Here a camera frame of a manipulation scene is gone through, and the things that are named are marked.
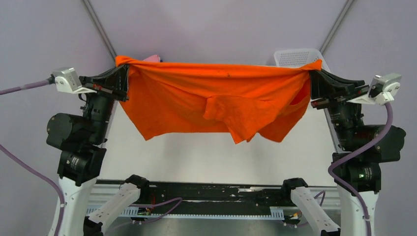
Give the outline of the orange t-shirt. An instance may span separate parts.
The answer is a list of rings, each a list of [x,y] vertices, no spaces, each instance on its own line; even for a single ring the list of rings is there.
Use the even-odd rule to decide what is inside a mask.
[[[144,139],[168,133],[229,133],[236,144],[259,134],[281,142],[310,103],[310,75],[298,68],[155,62],[117,56],[127,65],[125,113]]]

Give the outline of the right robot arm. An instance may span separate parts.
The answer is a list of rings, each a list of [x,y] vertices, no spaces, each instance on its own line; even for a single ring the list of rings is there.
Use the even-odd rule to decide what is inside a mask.
[[[382,186],[380,164],[396,162],[406,132],[392,124],[391,103],[401,76],[375,76],[372,83],[340,78],[325,70],[309,73],[311,105],[324,109],[339,152],[332,155],[328,173],[337,185],[341,223],[334,223],[301,178],[283,182],[281,199],[296,205],[317,236],[370,236]]]

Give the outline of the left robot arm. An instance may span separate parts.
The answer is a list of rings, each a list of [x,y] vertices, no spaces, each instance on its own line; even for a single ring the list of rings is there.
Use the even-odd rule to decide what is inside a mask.
[[[149,181],[131,175],[104,205],[87,212],[114,104],[128,100],[128,71],[128,65],[121,65],[96,76],[78,76],[74,68],[63,67],[51,74],[58,91],[76,94],[85,103],[81,115],[58,113],[47,124],[46,143],[61,151],[52,236],[102,236],[129,205],[150,199]]]

